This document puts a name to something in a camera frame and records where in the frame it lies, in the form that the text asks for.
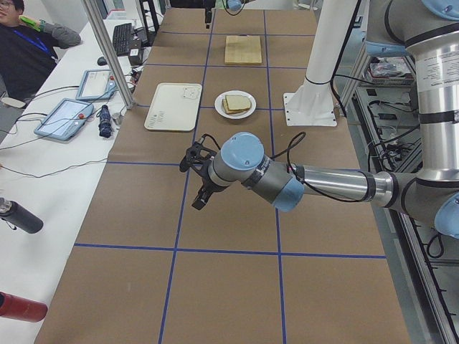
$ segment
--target white plate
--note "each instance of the white plate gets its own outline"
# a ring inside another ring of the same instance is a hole
[[[224,111],[224,108],[223,108],[223,99],[225,95],[244,95],[250,100],[250,104],[251,104],[250,109],[247,111],[238,113],[236,115],[228,115]],[[217,99],[215,100],[215,110],[217,110],[217,112],[223,117],[229,118],[231,120],[240,120],[241,118],[249,117],[251,114],[253,114],[256,107],[257,107],[257,102],[255,102],[255,98],[251,94],[244,92],[244,91],[236,91],[236,90],[226,91],[226,92],[223,92],[221,95],[219,95]]]

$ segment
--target red bottle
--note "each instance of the red bottle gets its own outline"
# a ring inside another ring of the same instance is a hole
[[[36,323],[43,320],[47,311],[44,303],[0,292],[0,317]]]

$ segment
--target tablet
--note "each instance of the tablet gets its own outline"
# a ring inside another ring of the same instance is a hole
[[[86,70],[75,99],[86,102],[107,100],[115,91],[116,83],[110,70]]]
[[[91,116],[94,105],[65,98],[34,130],[34,133],[56,140],[69,140]]]

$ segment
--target white wall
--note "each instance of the white wall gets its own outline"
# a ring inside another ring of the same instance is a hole
[[[24,14],[80,32],[87,23],[81,0],[24,0]]]
[[[43,19],[47,22],[52,22],[51,16],[44,7],[42,0],[25,0],[24,14],[35,19]]]
[[[54,23],[80,32],[87,23],[81,0],[42,0]]]

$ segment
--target glasses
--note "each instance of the glasses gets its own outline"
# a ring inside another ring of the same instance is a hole
[[[0,9],[9,9],[9,7],[12,5],[11,2],[8,1],[0,1]]]

